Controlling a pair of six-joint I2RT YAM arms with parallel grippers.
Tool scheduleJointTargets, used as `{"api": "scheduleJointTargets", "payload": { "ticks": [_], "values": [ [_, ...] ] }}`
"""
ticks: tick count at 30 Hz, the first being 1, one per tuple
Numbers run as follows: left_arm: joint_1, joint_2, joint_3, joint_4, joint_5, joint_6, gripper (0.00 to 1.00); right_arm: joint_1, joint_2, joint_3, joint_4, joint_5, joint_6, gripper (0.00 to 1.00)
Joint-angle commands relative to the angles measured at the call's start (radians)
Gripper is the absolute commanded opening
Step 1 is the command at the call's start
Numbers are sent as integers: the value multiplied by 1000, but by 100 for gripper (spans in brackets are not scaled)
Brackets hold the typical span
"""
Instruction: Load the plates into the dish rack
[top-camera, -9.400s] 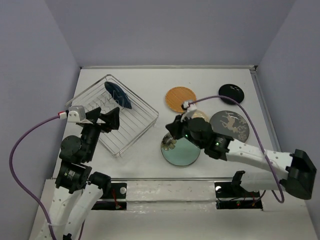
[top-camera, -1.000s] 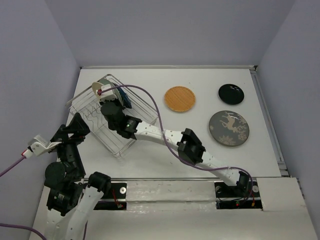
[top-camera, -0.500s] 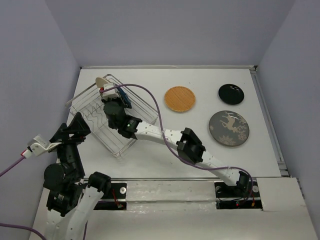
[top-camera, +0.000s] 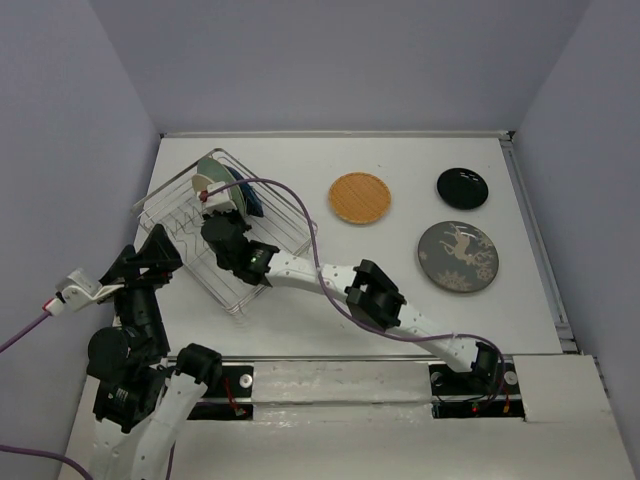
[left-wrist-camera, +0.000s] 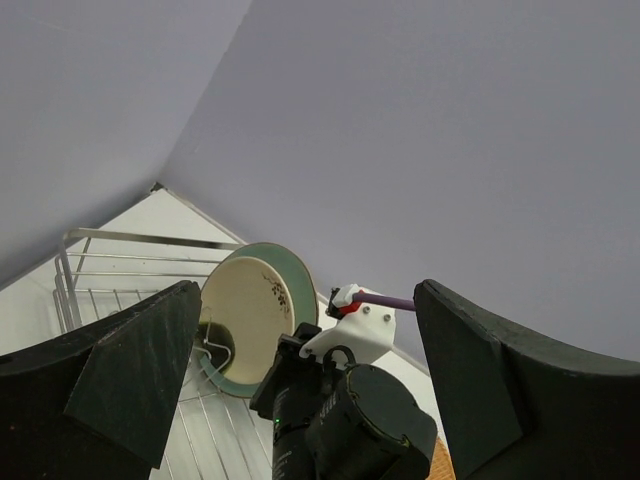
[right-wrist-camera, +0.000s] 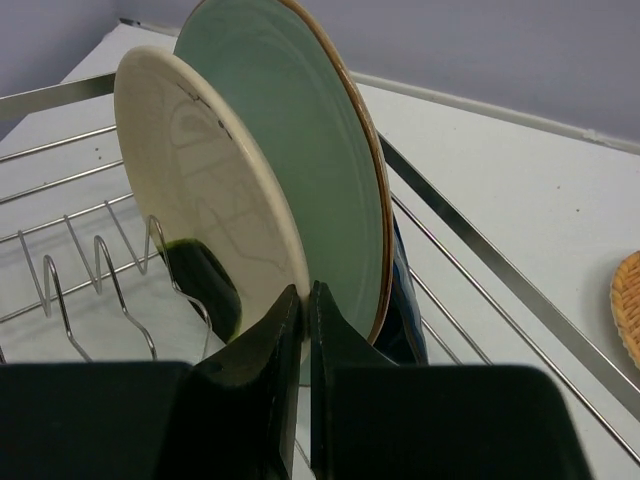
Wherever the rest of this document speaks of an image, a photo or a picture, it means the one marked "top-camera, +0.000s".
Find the dark blue plate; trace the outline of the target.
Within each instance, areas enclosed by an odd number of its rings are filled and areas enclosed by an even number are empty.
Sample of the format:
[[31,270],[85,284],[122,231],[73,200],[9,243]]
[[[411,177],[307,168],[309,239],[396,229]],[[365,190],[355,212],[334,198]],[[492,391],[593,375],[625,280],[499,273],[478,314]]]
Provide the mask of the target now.
[[250,183],[233,186],[228,191],[233,202],[233,207],[228,208],[228,211],[238,210],[243,217],[264,217],[262,202]]

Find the cream and black plate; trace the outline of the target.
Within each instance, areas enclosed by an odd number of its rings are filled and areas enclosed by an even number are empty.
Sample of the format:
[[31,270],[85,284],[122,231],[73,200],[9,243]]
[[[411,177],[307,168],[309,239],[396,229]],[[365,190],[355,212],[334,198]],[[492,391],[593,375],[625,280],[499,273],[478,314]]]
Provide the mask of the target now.
[[196,173],[193,177],[192,177],[192,188],[196,194],[196,197],[198,198],[199,196],[199,192],[204,190],[205,187],[210,184],[210,183],[214,183],[216,181],[213,181],[209,178],[207,178],[204,175],[198,174]]

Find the teal flower plate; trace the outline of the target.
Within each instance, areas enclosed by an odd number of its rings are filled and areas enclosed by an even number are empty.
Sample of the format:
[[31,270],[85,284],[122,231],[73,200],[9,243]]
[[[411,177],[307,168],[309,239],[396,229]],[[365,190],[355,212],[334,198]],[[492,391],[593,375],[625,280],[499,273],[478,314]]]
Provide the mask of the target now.
[[[236,178],[232,175],[232,173],[226,166],[210,156],[202,157],[198,161],[197,173],[204,175],[216,182],[222,181],[226,184],[229,184],[236,181]],[[235,205],[240,214],[245,217],[246,203],[241,188],[239,186],[233,186],[227,190],[227,193],[231,195],[232,200],[235,202]]]

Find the orange woven plate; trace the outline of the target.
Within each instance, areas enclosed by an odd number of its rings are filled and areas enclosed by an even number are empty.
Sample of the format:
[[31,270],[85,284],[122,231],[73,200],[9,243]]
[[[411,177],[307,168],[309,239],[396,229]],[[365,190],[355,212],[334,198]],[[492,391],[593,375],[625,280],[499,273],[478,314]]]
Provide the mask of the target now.
[[391,191],[378,177],[351,172],[334,181],[328,191],[329,205],[338,218],[355,225],[380,220],[390,209]]

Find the grey deer plate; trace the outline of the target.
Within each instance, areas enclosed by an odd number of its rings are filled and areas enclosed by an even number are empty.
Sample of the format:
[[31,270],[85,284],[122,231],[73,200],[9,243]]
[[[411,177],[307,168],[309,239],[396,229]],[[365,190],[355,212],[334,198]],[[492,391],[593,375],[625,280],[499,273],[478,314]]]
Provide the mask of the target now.
[[493,241],[481,229],[461,221],[444,221],[426,229],[417,246],[426,277],[453,293],[471,294],[487,288],[499,270]]

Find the glossy black plate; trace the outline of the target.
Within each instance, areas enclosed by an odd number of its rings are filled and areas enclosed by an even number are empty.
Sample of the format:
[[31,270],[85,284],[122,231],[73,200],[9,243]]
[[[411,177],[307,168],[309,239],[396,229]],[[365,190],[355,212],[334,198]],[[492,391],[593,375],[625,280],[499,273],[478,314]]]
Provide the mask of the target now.
[[437,179],[436,190],[440,198],[458,210],[474,210],[482,206],[489,197],[486,181],[475,171],[454,167]]

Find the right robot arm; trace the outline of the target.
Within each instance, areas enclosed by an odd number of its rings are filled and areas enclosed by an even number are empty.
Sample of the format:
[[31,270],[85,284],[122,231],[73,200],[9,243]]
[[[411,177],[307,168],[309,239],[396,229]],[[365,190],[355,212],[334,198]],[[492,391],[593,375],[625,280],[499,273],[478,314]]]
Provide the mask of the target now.
[[475,334],[455,333],[427,318],[371,260],[356,266],[321,264],[245,236],[249,225],[236,214],[204,216],[200,234],[218,267],[246,284],[291,288],[325,296],[358,327],[396,342],[414,344],[460,375],[470,391],[499,381],[504,366],[498,348]]

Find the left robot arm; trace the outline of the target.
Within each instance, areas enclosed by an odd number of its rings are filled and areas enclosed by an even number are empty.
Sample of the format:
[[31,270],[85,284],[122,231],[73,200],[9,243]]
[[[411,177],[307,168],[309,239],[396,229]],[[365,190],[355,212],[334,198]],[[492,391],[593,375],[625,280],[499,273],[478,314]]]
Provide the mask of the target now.
[[102,280],[118,325],[88,345],[87,373],[98,380],[93,414],[95,479],[157,479],[194,406],[221,383],[222,357],[191,343],[163,366],[169,341],[156,292],[183,263],[161,225],[140,248],[126,246]]

